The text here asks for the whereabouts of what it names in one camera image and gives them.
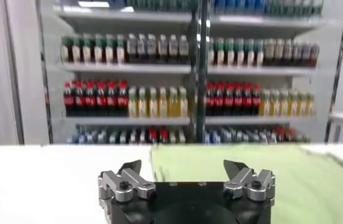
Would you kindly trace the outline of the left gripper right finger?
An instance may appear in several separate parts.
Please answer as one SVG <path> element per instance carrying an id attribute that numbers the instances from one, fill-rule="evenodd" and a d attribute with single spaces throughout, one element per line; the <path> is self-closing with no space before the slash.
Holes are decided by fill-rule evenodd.
<path id="1" fill-rule="evenodd" d="M 224 182 L 223 192 L 232 199 L 247 197 L 252 201 L 273 201 L 275 199 L 275 175 L 262 169 L 256 173 L 245 163 L 224 160 L 223 166 L 229 177 Z"/>

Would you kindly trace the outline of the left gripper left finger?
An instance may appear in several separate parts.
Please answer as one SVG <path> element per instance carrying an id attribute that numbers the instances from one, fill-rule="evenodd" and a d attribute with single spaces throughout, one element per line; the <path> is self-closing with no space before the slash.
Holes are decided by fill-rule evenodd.
<path id="1" fill-rule="evenodd" d="M 142 178 L 141 160 L 124 163 L 117 173 L 103 171 L 98 176 L 99 199 L 115 198 L 119 203 L 130 202 L 136 196 L 151 200 L 156 196 L 156 184 Z"/>

